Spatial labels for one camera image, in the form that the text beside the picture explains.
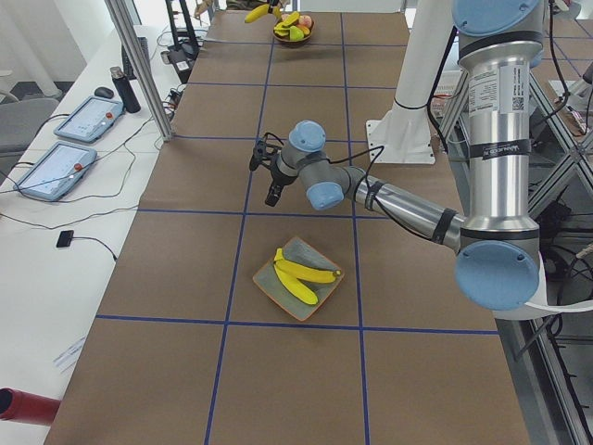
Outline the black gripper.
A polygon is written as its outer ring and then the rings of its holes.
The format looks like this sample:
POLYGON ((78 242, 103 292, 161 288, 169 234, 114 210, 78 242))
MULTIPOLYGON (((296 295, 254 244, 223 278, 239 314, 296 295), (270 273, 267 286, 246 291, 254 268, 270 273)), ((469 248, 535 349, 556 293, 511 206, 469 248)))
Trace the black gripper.
POLYGON ((275 207, 284 190, 284 186, 292 184, 297 177, 294 174, 287 174, 281 168, 273 163, 270 166, 272 184, 269 187, 268 194, 265 198, 265 204, 269 207, 275 207))

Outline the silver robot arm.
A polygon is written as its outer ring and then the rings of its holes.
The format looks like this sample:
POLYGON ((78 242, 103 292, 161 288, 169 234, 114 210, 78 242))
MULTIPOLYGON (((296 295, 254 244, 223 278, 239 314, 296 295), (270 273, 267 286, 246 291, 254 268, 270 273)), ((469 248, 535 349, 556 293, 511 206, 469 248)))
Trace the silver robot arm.
POLYGON ((387 184, 356 167, 338 167, 324 152, 325 133, 301 121, 279 148, 259 139, 250 168, 266 167, 275 205, 300 181, 310 205, 330 209, 350 199, 381 212, 415 235, 451 248, 455 279, 472 302, 503 320, 545 312, 546 285, 539 228, 527 209, 529 72, 543 51, 540 1, 422 1, 418 5, 394 105, 369 122, 368 139, 384 146, 383 161, 421 163, 429 151, 415 141, 430 108, 450 45, 469 78, 470 211, 460 215, 387 184))

